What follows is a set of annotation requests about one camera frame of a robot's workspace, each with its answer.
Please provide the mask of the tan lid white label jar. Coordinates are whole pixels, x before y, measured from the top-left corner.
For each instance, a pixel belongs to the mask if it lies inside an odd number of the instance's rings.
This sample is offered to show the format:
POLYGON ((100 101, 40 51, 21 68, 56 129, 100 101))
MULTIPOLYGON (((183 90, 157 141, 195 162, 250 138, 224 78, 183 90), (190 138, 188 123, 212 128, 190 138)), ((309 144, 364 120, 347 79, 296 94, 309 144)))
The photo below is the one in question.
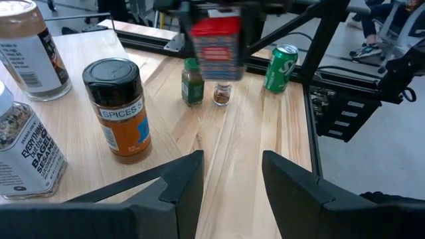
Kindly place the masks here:
POLYGON ((31 100, 55 100, 72 87, 42 13, 32 0, 0 0, 0 61, 31 100))

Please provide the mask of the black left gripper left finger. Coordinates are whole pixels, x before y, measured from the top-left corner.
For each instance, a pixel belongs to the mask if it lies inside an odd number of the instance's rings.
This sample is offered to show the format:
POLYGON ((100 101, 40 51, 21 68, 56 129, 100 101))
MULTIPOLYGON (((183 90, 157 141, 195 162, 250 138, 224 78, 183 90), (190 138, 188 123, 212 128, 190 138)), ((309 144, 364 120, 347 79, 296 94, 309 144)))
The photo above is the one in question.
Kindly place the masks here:
POLYGON ((203 200, 204 152, 175 160, 158 180, 131 197, 131 239, 195 239, 203 200))

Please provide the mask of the black aluminium table frame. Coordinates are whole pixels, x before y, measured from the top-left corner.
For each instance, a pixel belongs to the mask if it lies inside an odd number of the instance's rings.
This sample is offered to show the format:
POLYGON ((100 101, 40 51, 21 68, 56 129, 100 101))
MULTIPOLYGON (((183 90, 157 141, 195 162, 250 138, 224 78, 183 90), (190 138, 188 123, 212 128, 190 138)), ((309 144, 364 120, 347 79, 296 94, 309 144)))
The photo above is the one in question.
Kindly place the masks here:
MULTIPOLYGON (((366 82, 359 77, 348 77, 340 74, 322 72, 319 70, 319 63, 325 55, 325 51, 329 46, 337 25, 341 22, 346 12, 350 0, 319 0, 317 3, 306 8, 306 10, 298 15, 295 19, 284 24, 274 32, 260 38, 257 42, 248 48, 248 56, 243 56, 247 71, 257 75, 265 75, 268 60, 257 57, 255 54, 279 40, 296 28, 302 26, 315 17, 320 18, 321 22, 316 30, 315 36, 307 51, 305 60, 301 66, 297 66, 294 70, 293 81, 303 86, 303 97, 305 101, 305 113, 307 119, 307 130, 309 134, 310 155, 313 173, 318 176, 322 175, 321 159, 317 144, 316 122, 311 101, 310 90, 312 87, 325 88, 336 91, 338 93, 353 94, 361 98, 380 100, 380 92, 378 86, 373 82, 366 82)), ((181 24, 181 5, 195 5, 199 10, 199 20, 205 15, 208 9, 223 9, 229 7, 238 7, 241 10, 242 4, 224 6, 214 3, 193 4, 183 2, 177 10, 158 10, 173 17, 177 17, 181 24)), ((286 10, 281 7, 262 7, 263 14, 282 14, 286 10)), ((183 35, 183 47, 181 50, 167 50, 165 48, 168 43, 164 38, 151 37, 148 35, 140 35, 128 31, 118 30, 117 35, 120 42, 128 48, 172 56, 175 58, 189 57, 184 52, 184 32, 181 27, 180 33, 183 35)))

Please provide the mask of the green lid spice jar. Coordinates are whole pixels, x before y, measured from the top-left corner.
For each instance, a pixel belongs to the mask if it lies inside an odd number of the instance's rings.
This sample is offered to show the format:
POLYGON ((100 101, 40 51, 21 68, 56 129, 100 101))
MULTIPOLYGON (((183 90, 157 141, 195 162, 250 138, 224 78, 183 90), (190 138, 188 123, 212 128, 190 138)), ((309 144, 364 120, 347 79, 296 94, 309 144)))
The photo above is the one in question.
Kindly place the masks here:
POLYGON ((204 97, 205 82, 195 58, 186 58, 181 73, 181 95, 183 101, 192 106, 200 104, 204 97))

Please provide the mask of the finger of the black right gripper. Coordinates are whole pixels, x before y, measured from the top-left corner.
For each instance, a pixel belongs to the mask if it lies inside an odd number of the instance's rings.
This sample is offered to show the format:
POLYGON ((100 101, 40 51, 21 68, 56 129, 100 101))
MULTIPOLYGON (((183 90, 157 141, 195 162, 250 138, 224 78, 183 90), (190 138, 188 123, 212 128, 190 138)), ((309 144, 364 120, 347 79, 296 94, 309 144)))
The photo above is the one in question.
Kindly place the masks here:
POLYGON ((184 52, 189 57, 195 57, 191 29, 199 20, 199 10, 195 5, 181 5, 181 27, 184 32, 184 52))
POLYGON ((241 53, 248 56, 248 48, 260 40, 264 27, 260 3, 243 3, 241 7, 241 53))

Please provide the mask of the small glass spice jar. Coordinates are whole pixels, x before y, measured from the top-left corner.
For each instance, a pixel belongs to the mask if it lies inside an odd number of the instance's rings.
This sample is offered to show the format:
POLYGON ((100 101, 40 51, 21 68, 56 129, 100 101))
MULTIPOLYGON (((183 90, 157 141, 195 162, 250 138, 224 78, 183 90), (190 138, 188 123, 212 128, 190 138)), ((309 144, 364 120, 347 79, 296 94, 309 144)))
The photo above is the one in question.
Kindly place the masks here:
POLYGON ((213 100, 218 106, 226 106, 230 101, 232 86, 230 82, 217 82, 214 87, 213 100))

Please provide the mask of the red lid paprika tin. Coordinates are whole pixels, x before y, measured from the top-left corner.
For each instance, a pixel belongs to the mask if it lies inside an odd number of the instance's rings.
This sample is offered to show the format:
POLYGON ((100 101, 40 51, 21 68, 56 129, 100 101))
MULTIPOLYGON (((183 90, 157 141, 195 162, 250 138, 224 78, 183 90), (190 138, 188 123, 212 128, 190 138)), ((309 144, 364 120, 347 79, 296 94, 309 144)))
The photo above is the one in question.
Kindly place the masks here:
POLYGON ((204 80, 239 81, 242 78, 240 24, 239 12, 215 11, 191 28, 190 36, 204 80))

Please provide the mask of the person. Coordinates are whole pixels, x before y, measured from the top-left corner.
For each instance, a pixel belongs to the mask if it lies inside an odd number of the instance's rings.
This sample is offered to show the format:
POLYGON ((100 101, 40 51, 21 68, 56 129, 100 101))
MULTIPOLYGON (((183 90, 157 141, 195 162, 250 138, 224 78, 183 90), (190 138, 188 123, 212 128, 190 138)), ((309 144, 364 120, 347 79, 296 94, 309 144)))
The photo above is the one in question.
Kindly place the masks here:
MULTIPOLYGON (((373 1, 377 1, 378 4, 370 5, 370 13, 368 15, 359 16, 365 42, 362 44, 361 48, 352 50, 349 53, 352 59, 358 60, 368 56, 380 54, 382 52, 382 49, 378 46, 377 31, 373 19, 379 17, 386 19, 390 15, 394 4, 383 4, 383 0, 373 1)), ((403 27, 411 14, 423 3, 425 3, 425 0, 408 0, 408 3, 399 5, 396 13, 394 14, 392 23, 398 27, 403 27)))

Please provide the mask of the grey office chair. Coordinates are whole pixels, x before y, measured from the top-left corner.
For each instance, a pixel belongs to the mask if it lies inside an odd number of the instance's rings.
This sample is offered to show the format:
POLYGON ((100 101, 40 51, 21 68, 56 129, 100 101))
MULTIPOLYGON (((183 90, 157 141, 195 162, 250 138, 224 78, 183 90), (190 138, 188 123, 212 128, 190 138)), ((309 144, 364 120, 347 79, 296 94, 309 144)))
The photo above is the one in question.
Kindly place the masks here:
POLYGON ((380 44, 382 53, 379 74, 386 72, 387 62, 401 58, 410 48, 425 40, 425 0, 410 14, 403 27, 393 23, 398 8, 409 4, 411 0, 394 0, 391 12, 386 19, 382 17, 373 19, 380 26, 378 36, 383 41, 380 44))

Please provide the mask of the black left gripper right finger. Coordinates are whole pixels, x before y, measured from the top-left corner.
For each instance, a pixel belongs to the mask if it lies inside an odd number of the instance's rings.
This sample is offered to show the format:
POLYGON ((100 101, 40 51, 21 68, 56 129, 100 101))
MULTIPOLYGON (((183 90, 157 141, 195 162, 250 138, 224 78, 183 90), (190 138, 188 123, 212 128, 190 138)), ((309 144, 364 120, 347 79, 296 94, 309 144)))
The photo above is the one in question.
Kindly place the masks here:
POLYGON ((425 239, 425 200, 356 195, 273 151, 262 174, 283 239, 425 239))

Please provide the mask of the black control box white labels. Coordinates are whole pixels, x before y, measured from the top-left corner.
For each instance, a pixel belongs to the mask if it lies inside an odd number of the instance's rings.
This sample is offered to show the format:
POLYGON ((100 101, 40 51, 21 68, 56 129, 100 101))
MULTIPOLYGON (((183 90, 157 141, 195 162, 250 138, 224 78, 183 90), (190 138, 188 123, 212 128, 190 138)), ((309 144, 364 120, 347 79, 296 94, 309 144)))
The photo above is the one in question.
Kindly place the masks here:
POLYGON ((325 88, 310 92, 316 130, 320 136, 348 142, 382 106, 379 100, 338 93, 325 88))

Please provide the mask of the bagel seasoning glass jar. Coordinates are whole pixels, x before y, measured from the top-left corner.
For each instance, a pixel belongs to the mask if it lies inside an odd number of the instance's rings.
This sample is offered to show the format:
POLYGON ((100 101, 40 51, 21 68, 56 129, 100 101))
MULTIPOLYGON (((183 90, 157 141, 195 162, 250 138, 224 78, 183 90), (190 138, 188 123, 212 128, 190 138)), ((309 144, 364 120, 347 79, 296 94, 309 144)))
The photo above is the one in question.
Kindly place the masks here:
POLYGON ((56 192, 66 165, 32 107, 16 102, 0 81, 0 196, 49 197, 56 192))

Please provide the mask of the orange spice jar black lid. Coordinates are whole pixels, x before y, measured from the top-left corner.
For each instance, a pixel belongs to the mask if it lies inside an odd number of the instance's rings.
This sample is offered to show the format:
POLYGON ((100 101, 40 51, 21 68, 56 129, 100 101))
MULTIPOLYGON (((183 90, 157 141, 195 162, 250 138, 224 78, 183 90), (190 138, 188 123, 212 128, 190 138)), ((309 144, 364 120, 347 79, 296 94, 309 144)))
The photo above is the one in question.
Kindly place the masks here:
POLYGON ((116 161, 144 160, 151 150, 151 134, 137 64, 126 58, 103 58, 89 64, 82 79, 116 161))

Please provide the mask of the green soda can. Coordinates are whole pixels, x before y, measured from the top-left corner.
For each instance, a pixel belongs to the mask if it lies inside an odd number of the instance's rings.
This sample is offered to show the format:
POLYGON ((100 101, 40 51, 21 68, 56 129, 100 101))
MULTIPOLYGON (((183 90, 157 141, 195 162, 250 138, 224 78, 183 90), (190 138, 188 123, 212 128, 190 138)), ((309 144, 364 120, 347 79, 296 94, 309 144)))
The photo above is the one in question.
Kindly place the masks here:
POLYGON ((284 92, 298 61, 298 48, 291 44, 277 45, 271 55, 264 87, 273 93, 284 92))

